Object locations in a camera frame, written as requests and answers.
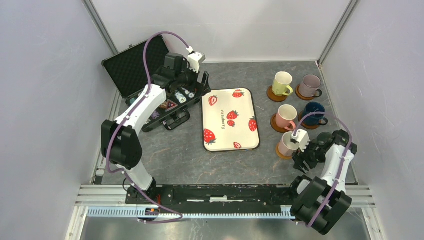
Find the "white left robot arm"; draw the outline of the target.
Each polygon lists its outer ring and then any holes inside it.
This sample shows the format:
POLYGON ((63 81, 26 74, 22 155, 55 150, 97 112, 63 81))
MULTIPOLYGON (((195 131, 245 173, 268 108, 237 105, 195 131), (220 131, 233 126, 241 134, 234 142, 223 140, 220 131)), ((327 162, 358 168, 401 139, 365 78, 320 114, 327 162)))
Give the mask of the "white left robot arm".
POLYGON ((208 72, 198 81, 205 59, 203 53, 194 50, 187 57, 168 53, 163 66, 147 75, 147 85, 135 102, 115 120, 101 124, 102 155, 128 176, 145 204, 156 200, 157 190, 152 187, 154 178, 142 163, 139 135, 159 126, 170 131, 190 119, 188 108, 211 91, 208 72))

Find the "purple glass mug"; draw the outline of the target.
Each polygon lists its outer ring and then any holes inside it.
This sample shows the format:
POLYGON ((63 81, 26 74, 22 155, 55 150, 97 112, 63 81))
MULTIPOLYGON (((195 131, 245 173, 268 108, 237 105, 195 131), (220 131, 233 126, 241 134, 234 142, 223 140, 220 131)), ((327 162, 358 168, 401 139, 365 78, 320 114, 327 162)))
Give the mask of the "purple glass mug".
POLYGON ((305 75, 300 83, 298 92, 303 98, 319 98, 323 92, 320 89, 322 86, 321 79, 313 74, 305 75))

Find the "dark blue mug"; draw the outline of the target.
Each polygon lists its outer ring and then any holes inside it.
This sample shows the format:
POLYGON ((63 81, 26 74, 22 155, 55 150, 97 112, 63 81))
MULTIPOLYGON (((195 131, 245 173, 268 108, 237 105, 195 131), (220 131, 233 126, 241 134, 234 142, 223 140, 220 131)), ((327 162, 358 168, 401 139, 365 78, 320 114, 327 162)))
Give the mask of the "dark blue mug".
MULTIPOLYGON (((322 104, 318 102, 310 102, 304 107, 300 116, 301 118, 304 118, 306 115, 316 112, 325 113, 326 109, 322 104)), ((324 114, 312 114, 306 117, 302 123, 308 127, 315 127, 325 126, 328 124, 328 122, 329 121, 324 114)))

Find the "dark brown wooden coaster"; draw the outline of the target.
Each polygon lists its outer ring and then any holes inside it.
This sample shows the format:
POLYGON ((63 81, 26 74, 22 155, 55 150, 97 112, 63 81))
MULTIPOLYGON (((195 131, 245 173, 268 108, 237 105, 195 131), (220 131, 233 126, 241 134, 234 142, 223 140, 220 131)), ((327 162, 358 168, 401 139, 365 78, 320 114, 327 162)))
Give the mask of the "dark brown wooden coaster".
MULTIPOLYGON (((302 120, 302 118, 305 116, 306 114, 304 114, 303 111, 301 111, 298 114, 297 120, 300 122, 302 120)), ((315 130, 317 128, 320 127, 319 125, 320 120, 318 120, 318 122, 315 122, 315 118, 313 116, 308 116, 302 123, 301 126, 308 129, 308 130, 315 130)))
POLYGON ((284 127, 279 127, 278 125, 277 125, 277 122, 276 122, 276 116, 277 116, 277 114, 275 113, 272 117, 271 117, 271 119, 270 119, 270 125, 271 125, 271 127, 276 131, 276 132, 278 132, 278 133, 286 133, 286 132, 288 132, 289 130, 287 130, 287 129, 285 129, 284 127))
POLYGON ((277 103, 284 102, 288 98, 287 95, 275 95, 274 92, 272 91, 272 86, 268 87, 266 94, 271 101, 277 102, 277 103))
POLYGON ((311 101, 311 100, 315 99, 314 96, 312 96, 312 97, 305 97, 305 96, 301 95, 300 92, 299 92, 299 89, 300 89, 300 85, 298 84, 296 86, 294 92, 295 92, 296 96, 298 98, 300 98, 301 100, 303 100, 303 101, 311 101))

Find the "light brown wooden coaster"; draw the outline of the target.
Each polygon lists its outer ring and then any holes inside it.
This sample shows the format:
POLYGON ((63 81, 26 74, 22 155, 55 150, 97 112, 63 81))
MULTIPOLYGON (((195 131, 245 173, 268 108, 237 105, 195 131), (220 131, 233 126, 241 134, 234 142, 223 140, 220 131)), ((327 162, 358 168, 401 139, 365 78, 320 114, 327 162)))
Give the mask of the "light brown wooden coaster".
POLYGON ((279 151, 279 146, 280 146, 280 143, 278 143, 278 144, 276 145, 276 147, 275 147, 275 153, 277 154, 277 156, 278 156, 279 158, 281 158, 281 159, 285 159, 285 160, 289 160, 289 159, 291 159, 291 158, 292 158, 293 151, 289 149, 289 150, 288 150, 287 155, 285 155, 285 154, 283 154, 283 153, 281 153, 281 152, 279 151))

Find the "strawberry pattern white tray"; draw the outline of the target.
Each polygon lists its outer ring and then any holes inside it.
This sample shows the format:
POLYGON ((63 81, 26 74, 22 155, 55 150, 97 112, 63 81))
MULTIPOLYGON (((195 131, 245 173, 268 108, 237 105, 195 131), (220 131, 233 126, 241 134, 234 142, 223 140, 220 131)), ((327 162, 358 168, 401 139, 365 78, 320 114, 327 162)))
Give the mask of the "strawberry pattern white tray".
POLYGON ((250 151, 260 146, 253 103, 247 88, 212 90, 202 97, 203 146, 209 152, 250 151))

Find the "black poker chip case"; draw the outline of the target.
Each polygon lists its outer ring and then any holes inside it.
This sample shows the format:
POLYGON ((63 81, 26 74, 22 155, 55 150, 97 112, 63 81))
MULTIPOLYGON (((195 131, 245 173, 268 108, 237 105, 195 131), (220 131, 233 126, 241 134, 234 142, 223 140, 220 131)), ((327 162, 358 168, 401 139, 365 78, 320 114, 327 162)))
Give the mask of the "black poker chip case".
MULTIPOLYGON (((152 76, 162 67, 169 51, 164 38, 154 37, 149 45, 142 42, 127 50, 102 61, 120 95, 128 106, 135 103, 148 85, 147 76, 152 76)), ((199 103, 203 96, 196 96, 193 90, 185 88, 167 95, 166 100, 155 109, 142 127, 143 132, 150 132, 159 126, 173 130, 190 119, 188 109, 199 103)))

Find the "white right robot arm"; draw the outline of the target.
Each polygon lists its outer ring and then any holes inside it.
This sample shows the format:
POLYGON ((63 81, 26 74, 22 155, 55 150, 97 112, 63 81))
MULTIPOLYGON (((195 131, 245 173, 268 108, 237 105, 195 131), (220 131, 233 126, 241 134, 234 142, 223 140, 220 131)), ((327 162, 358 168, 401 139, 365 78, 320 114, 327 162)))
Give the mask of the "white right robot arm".
POLYGON ((352 204, 346 193, 346 177, 358 151, 351 134, 345 130, 322 132, 311 140, 305 130, 289 135, 298 148, 293 154, 294 167, 303 173, 323 163, 320 177, 297 177, 290 186, 290 213, 321 235, 336 225, 352 204))

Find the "light green cup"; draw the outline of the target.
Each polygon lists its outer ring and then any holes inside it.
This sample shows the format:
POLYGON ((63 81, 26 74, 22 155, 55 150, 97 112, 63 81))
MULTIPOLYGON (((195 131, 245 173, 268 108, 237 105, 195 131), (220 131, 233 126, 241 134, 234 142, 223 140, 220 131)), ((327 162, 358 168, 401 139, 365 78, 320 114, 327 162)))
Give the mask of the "light green cup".
POLYGON ((280 71, 274 76, 271 91, 275 96, 290 96, 294 90, 291 87, 293 77, 286 71, 280 71))

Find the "pink mug with handle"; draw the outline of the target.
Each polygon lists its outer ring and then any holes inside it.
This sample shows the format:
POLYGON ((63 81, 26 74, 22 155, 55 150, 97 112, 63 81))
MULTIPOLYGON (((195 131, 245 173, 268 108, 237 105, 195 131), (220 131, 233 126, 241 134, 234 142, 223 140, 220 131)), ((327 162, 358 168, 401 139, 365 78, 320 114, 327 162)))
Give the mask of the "pink mug with handle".
POLYGON ((293 151, 293 153, 298 150, 298 147, 294 143, 291 142, 292 133, 293 133, 292 131, 284 133, 281 140, 279 141, 279 143, 280 143, 279 151, 282 154, 287 155, 289 150, 293 151))

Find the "dark green mug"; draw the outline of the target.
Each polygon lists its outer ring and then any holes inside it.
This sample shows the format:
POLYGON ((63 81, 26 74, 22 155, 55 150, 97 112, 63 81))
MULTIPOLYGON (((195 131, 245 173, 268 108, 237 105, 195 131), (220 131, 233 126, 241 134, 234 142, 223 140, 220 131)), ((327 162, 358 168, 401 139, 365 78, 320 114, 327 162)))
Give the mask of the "dark green mug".
POLYGON ((326 148, 328 144, 332 144, 333 136, 330 132, 322 132, 317 136, 316 142, 319 146, 326 148))

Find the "pink cup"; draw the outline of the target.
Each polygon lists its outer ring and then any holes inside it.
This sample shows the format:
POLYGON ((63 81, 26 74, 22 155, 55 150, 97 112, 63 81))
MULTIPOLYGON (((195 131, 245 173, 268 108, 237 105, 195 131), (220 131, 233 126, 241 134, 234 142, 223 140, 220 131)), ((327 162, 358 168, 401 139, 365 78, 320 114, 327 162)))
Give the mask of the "pink cup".
POLYGON ((298 112, 294 106, 283 104, 278 108, 275 123, 281 129, 293 131, 297 127, 294 122, 297 116, 298 112))

